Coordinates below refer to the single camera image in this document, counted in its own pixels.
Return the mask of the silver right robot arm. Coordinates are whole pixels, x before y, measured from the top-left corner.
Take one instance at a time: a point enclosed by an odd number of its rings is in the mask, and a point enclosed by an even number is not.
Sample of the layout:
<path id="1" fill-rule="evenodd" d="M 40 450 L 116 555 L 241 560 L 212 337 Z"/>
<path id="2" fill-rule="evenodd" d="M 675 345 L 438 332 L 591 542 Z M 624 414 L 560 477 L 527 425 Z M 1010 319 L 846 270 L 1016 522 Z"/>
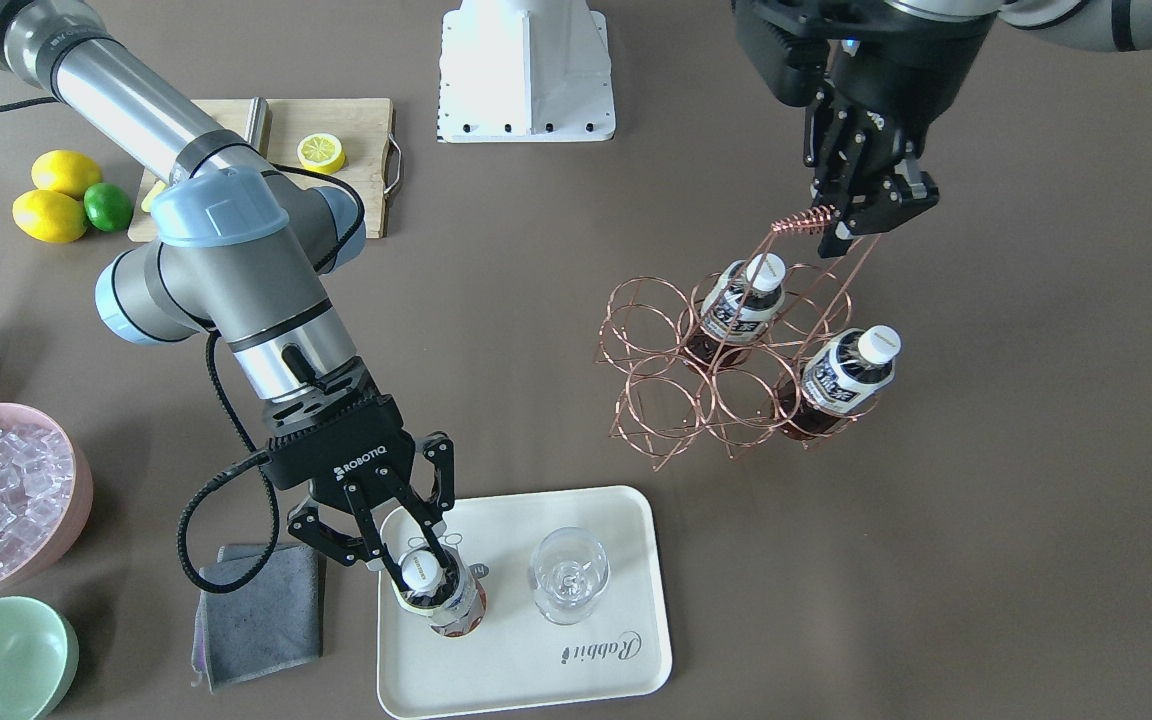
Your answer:
<path id="1" fill-rule="evenodd" d="M 156 241 L 119 256 L 94 288 L 118 336 L 175 343 L 207 332 L 223 341 L 265 402 L 270 442 L 212 478 L 185 506 L 177 552 L 185 575 L 211 593 L 236 591 L 200 577 L 185 532 L 204 498 L 248 469 L 266 493 L 306 486 L 289 532 L 339 564 L 387 571 L 404 600 L 416 596 L 376 524 L 396 501 L 419 524 L 440 573 L 429 600 L 462 577 L 440 546 L 452 509 L 453 445 L 414 439 L 396 401 L 376 387 L 320 275 L 361 250 L 365 210 L 338 187 L 303 190 L 206 111 L 147 69 L 82 1 L 0 1 L 0 70 L 77 111 L 166 183 L 152 205 Z"/>

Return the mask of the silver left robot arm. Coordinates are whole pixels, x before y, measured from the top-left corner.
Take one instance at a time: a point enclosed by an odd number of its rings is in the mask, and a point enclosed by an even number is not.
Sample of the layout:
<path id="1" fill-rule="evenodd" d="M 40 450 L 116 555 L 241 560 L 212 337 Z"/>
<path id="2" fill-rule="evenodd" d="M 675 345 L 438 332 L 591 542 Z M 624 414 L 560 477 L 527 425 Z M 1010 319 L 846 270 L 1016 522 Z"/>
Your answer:
<path id="1" fill-rule="evenodd" d="M 1152 50 L 1152 1 L 733 1 L 737 41 L 806 111 L 820 258 L 933 209 L 919 161 L 996 20 L 1097 53 Z"/>

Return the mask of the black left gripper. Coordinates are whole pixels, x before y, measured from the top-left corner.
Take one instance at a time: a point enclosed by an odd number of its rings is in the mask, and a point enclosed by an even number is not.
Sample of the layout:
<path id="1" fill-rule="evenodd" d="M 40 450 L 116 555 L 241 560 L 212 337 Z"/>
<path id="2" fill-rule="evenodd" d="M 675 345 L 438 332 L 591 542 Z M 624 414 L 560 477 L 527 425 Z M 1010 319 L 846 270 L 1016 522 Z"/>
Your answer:
<path id="1" fill-rule="evenodd" d="M 950 108 L 993 23 L 992 1 L 733 1 L 741 50 L 778 101 L 806 108 L 812 205 L 832 206 L 819 258 L 842 258 L 940 202 L 920 169 L 925 137 Z M 876 179 L 877 141 L 904 152 Z"/>

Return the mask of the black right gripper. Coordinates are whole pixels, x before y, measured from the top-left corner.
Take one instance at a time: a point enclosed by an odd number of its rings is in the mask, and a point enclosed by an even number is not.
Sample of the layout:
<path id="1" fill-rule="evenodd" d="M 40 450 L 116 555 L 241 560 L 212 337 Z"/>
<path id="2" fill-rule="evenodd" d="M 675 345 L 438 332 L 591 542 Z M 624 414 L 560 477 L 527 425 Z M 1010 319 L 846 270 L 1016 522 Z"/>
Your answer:
<path id="1" fill-rule="evenodd" d="M 396 498 L 419 524 L 422 537 L 435 556 L 444 556 L 444 511 L 454 507 L 454 444 L 445 432 L 420 438 L 403 429 L 396 401 L 376 387 L 362 361 L 348 363 L 303 387 L 291 397 L 266 402 L 264 420 L 271 438 L 262 450 L 259 469 L 276 488 L 293 488 L 311 480 L 312 495 L 294 507 L 288 532 L 298 541 L 339 564 L 364 562 L 369 569 L 384 568 L 397 585 L 410 591 L 401 564 L 391 555 L 376 526 L 372 505 L 362 486 L 343 486 L 344 510 L 351 511 L 358 536 L 338 532 L 325 523 L 314 498 L 338 497 L 344 479 L 376 478 L 381 468 L 381 486 Z M 414 457 L 433 465 L 431 497 L 417 495 L 410 477 Z"/>

